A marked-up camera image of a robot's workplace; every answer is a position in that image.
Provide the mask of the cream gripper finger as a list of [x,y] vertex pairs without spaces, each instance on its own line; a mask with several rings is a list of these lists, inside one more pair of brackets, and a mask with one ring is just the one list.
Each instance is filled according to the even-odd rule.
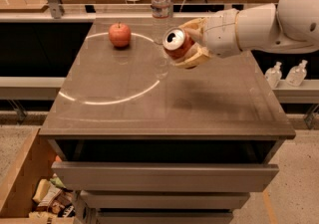
[[184,29],[195,42],[202,44],[205,22],[205,18],[196,18],[183,23],[180,27]]
[[202,47],[200,44],[195,43],[182,58],[175,60],[173,65],[180,69],[191,69],[209,61],[211,58],[212,54],[206,47]]

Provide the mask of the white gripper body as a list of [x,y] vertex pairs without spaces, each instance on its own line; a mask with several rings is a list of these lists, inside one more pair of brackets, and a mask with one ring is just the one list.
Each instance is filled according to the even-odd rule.
[[203,46],[212,54],[227,58],[240,54],[236,39],[236,9],[213,13],[203,26]]

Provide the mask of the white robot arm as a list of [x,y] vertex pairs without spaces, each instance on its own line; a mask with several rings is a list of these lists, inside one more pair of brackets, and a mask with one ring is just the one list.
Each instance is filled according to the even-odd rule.
[[245,10],[221,10],[188,21],[164,38],[180,68],[243,51],[310,53],[319,48],[319,0],[279,0]]

